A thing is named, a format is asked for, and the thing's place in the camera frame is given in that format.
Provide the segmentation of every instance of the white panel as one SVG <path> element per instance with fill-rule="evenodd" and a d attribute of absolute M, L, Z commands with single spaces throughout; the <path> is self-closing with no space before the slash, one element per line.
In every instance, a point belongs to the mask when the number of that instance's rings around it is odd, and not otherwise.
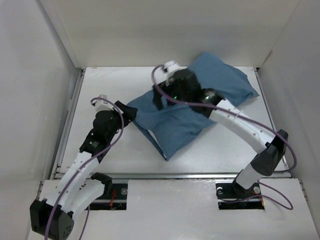
<path fill-rule="evenodd" d="M 77 102 L 67 146 L 60 171 L 65 173 L 77 156 L 79 147 L 92 128 L 95 108 L 90 100 L 100 94 L 110 101 L 124 104 L 139 97 L 152 87 L 153 67 L 98 67 L 87 68 Z M 261 95 L 252 67 L 240 67 L 251 85 Z M 165 80 L 161 71 L 158 81 Z M 240 109 L 251 118 L 271 126 L 262 96 L 249 99 Z M 240 137 L 220 124 L 205 129 L 188 146 L 167 162 L 156 148 L 132 123 L 124 129 L 120 141 L 107 153 L 96 171 L 102 173 L 238 173 L 256 155 Z M 283 170 L 280 162 L 278 170 Z"/>
<path fill-rule="evenodd" d="M 264 199 L 265 210 L 219 210 L 213 180 L 131 180 L 127 210 L 91 211 L 83 240 L 319 240 L 297 179 L 264 179 L 294 206 Z M 55 187 L 46 181 L 43 192 Z M 261 192 L 283 204 L 276 192 Z M 75 220 L 68 240 L 77 240 L 87 212 Z M 43 236 L 30 231 L 28 240 Z"/>
<path fill-rule="evenodd" d="M 303 180 L 320 232 L 320 1 L 302 0 L 259 71 L 274 122 L 296 150 L 294 176 Z"/>
<path fill-rule="evenodd" d="M 77 79 L 44 13 L 36 0 L 0 0 L 1 240 L 27 237 Z"/>
<path fill-rule="evenodd" d="M 188 65 L 211 51 L 259 67 L 299 0 L 53 0 L 81 66 Z"/>

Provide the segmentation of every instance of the blue towel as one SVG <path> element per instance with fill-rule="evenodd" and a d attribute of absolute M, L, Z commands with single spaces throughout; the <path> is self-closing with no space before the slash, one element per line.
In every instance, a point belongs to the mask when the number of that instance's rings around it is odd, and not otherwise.
<path fill-rule="evenodd" d="M 248 98 L 259 96 L 250 85 L 247 75 L 209 52 L 200 55 L 188 69 L 195 73 L 202 88 L 215 89 L 236 107 Z M 168 106 L 164 97 L 161 98 L 164 108 L 157 110 L 153 97 L 154 93 L 150 90 L 129 102 L 128 106 L 138 109 L 134 124 L 167 161 L 196 139 L 203 129 L 214 124 L 186 105 Z"/>

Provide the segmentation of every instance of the red wire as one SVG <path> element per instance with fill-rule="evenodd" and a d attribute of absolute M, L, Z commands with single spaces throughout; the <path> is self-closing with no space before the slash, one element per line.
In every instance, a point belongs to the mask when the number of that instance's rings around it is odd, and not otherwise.
<path fill-rule="evenodd" d="M 111 198 L 111 200 L 110 200 L 110 202 L 109 202 L 109 204 L 110 204 L 110 210 L 112 209 L 112 206 L 114 205 L 114 200 L 115 200 L 115 197 L 116 197 L 116 190 L 113 190 L 113 192 L 112 192 L 112 198 Z"/>

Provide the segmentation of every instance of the table surface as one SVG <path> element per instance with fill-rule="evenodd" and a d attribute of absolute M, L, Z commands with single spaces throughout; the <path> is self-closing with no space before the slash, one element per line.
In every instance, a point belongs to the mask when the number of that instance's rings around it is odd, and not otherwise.
<path fill-rule="evenodd" d="M 100 94 L 110 101 L 129 101 L 152 87 L 153 67 L 88 67 L 85 71 L 74 118 L 68 136 L 60 172 L 65 173 L 74 161 L 79 147 L 92 128 L 95 109 L 90 100 Z M 238 67 L 260 94 L 239 109 L 251 118 L 271 127 L 253 67 Z M 156 73 L 158 82 L 165 75 Z M 106 174 L 228 174 L 238 173 L 256 155 L 255 151 L 233 132 L 220 124 L 202 131 L 195 141 L 165 161 L 134 124 L 124 129 L 120 141 L 108 152 L 94 172 Z M 277 170 L 284 170 L 281 161 Z"/>
<path fill-rule="evenodd" d="M 263 179 L 293 204 L 286 210 L 263 199 L 265 210 L 219 210 L 214 180 L 130 180 L 127 210 L 89 213 L 82 240 L 319 240 L 297 179 Z M 40 199 L 57 180 L 44 182 Z M 261 186 L 264 195 L 288 203 Z M 68 240 L 78 240 L 87 212 L 75 219 Z M 44 237 L 30 231 L 28 240 Z"/>

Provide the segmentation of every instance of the white table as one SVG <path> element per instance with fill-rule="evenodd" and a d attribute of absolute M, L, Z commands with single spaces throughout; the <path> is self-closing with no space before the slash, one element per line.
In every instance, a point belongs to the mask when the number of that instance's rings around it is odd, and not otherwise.
<path fill-rule="evenodd" d="M 130 180 L 127 210 L 89 214 L 82 240 L 319 240 L 297 179 L 263 179 L 292 202 L 286 210 L 263 199 L 265 210 L 219 210 L 214 180 Z M 57 180 L 44 183 L 41 197 Z M 261 192 L 288 206 L 276 192 Z M 78 240 L 87 212 L 68 240 Z M 43 240 L 31 231 L 28 240 Z"/>
<path fill-rule="evenodd" d="M 151 89 L 153 67 L 89 67 L 81 86 L 73 122 L 67 139 L 60 173 L 65 173 L 74 161 L 79 147 L 92 128 L 95 109 L 90 100 L 100 94 L 124 104 Z M 238 67 L 260 94 L 239 108 L 251 118 L 271 127 L 257 77 L 253 67 Z M 165 75 L 156 73 L 158 82 Z M 216 124 L 205 129 L 198 138 L 165 161 L 144 135 L 130 124 L 120 141 L 108 152 L 97 172 L 106 174 L 236 174 L 256 155 L 251 147 L 233 132 Z M 281 161 L 277 170 L 284 170 Z"/>

